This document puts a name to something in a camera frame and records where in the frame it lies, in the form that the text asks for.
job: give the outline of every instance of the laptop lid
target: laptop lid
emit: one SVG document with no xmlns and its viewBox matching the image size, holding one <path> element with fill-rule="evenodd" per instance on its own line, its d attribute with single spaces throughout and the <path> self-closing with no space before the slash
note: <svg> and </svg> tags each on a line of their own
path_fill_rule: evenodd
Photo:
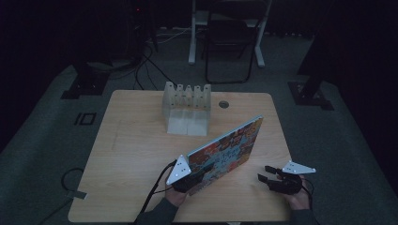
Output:
<svg viewBox="0 0 398 225">
<path fill-rule="evenodd" d="M 197 193 L 246 162 L 262 122 L 263 116 L 257 115 L 243 125 L 191 151 L 187 158 L 192 174 L 198 173 L 212 163 L 214 165 L 211 171 L 205 173 L 202 182 L 193 187 L 189 194 Z"/>
</svg>

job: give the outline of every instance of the metal stand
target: metal stand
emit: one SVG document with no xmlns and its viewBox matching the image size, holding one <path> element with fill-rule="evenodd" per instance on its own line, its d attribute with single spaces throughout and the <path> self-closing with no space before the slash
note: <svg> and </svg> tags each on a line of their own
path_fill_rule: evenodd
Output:
<svg viewBox="0 0 398 225">
<path fill-rule="evenodd" d="M 320 106 L 322 110 L 334 111 L 330 101 L 326 100 L 319 86 L 322 82 L 317 76 L 311 76 L 306 83 L 288 82 L 296 105 Z"/>
<path fill-rule="evenodd" d="M 61 99 L 77 99 L 79 96 L 100 96 L 108 82 L 109 73 L 95 74 L 86 62 L 73 64 L 77 77 Z"/>
</svg>

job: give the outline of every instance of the chair leg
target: chair leg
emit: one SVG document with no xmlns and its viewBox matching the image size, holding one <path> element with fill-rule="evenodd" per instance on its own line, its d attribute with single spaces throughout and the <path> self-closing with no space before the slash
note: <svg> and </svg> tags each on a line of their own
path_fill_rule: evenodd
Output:
<svg viewBox="0 0 398 225">
<path fill-rule="evenodd" d="M 244 80 L 244 82 L 248 81 L 249 78 L 250 78 L 250 75 L 252 74 L 252 66 L 253 66 L 254 52 L 255 52 L 255 43 L 253 44 L 252 55 L 251 55 L 251 57 L 250 57 L 250 64 L 249 64 L 248 76 L 246 77 L 246 79 Z"/>
<path fill-rule="evenodd" d="M 212 83 L 209 78 L 208 78 L 208 45 L 209 43 L 205 43 L 205 77 L 206 77 L 206 82 L 207 83 Z"/>
<path fill-rule="evenodd" d="M 240 51 L 239 55 L 237 56 L 238 59 L 239 59 L 240 57 L 242 57 L 242 54 L 245 52 L 246 47 L 248 47 L 248 45 L 243 46 L 242 51 Z"/>
</svg>

